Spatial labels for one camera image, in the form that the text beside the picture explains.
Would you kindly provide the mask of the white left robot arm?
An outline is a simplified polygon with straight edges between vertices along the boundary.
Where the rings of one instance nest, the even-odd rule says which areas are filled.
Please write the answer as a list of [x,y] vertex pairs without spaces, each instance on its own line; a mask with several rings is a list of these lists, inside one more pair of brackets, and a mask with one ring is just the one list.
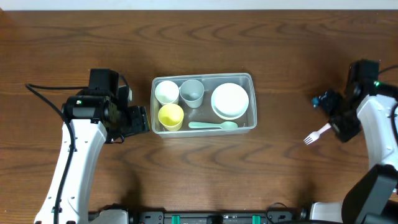
[[51,105],[63,120],[62,145],[47,197],[35,223],[133,223],[120,205],[89,212],[90,192],[104,144],[150,130],[143,106],[130,106],[132,90],[118,72],[92,68],[88,86],[78,86],[62,108]]

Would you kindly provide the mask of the mint green plastic spoon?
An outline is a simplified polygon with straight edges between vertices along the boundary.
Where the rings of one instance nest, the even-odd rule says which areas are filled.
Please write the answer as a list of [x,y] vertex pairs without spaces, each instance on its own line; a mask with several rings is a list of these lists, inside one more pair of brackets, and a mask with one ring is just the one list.
[[232,121],[225,121],[223,123],[204,123],[204,122],[191,121],[189,122],[188,127],[192,129],[203,129],[203,128],[237,129],[238,125]]

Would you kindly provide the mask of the pink plastic fork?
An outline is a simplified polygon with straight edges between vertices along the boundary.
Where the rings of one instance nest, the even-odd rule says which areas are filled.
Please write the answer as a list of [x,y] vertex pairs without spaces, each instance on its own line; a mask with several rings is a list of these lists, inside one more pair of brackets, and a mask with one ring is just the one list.
[[319,139],[319,137],[327,130],[331,128],[330,123],[327,123],[324,125],[322,128],[320,128],[318,131],[314,131],[310,133],[303,141],[306,145],[309,145]]

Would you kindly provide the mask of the yellow plastic bowl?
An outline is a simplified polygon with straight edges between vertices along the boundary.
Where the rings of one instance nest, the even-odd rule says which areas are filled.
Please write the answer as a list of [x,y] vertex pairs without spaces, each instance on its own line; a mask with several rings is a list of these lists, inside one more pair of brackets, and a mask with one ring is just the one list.
[[228,121],[238,119],[246,113],[245,111],[243,111],[242,113],[239,113],[238,115],[226,115],[226,114],[219,112],[216,108],[213,108],[213,111],[218,117],[220,117],[221,119],[224,119],[224,120],[228,120]]

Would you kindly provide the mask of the yellow plastic cup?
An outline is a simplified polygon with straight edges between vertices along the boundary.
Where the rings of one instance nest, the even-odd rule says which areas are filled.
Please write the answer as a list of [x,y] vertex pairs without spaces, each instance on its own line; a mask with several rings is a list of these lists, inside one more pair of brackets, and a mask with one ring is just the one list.
[[182,127],[184,111],[179,105],[166,104],[159,110],[158,119],[168,131],[178,131]]

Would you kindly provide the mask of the clear plastic container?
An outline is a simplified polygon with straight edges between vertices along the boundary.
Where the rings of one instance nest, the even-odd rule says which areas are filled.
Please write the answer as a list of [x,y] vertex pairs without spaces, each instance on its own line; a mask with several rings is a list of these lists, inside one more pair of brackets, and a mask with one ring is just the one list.
[[[190,108],[182,99],[180,99],[178,105],[182,107],[185,113],[182,127],[178,131],[169,131],[161,124],[158,119],[158,112],[162,105],[155,97],[155,89],[157,85],[163,81],[172,81],[178,86],[181,86],[183,82],[187,80],[198,80],[202,82],[205,87],[203,103],[199,108]],[[224,83],[237,84],[241,86],[248,94],[248,109],[240,118],[233,120],[238,127],[232,130],[221,128],[189,128],[188,124],[191,121],[204,123],[222,123],[224,121],[222,118],[217,116],[211,108],[211,95],[213,91]],[[150,115],[153,132],[162,138],[185,138],[248,133],[257,126],[256,95],[252,77],[248,73],[214,73],[156,77],[152,81]]]

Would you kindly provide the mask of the white plastic bowl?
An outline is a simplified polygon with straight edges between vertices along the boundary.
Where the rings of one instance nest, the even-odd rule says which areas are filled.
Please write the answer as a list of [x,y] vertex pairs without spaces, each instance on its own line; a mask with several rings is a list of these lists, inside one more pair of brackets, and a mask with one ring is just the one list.
[[226,115],[238,115],[246,112],[249,97],[245,89],[235,83],[218,86],[211,95],[211,107]]

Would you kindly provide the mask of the grey plastic cup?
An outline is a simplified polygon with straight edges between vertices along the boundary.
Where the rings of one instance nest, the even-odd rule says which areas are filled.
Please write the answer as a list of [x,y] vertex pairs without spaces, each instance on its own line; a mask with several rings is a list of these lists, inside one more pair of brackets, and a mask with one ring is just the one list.
[[180,96],[190,108],[198,108],[203,103],[205,88],[198,80],[187,80],[180,87]]

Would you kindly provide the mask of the cream plastic cup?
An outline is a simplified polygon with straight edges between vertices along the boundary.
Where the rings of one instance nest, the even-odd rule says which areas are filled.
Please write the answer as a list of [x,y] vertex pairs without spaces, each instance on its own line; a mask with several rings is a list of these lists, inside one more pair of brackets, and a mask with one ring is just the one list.
[[166,80],[160,82],[155,88],[155,97],[163,106],[167,104],[178,104],[180,89],[176,83]]

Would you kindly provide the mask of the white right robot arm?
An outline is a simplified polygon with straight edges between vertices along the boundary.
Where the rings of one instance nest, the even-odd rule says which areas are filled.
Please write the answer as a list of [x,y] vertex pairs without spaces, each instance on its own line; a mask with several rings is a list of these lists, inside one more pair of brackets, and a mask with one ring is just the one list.
[[341,142],[364,133],[369,170],[341,202],[312,204],[308,223],[397,223],[397,87],[379,81],[379,62],[358,60],[349,66],[345,93],[328,90],[312,105],[328,116],[324,127],[309,134],[315,142],[331,129]]

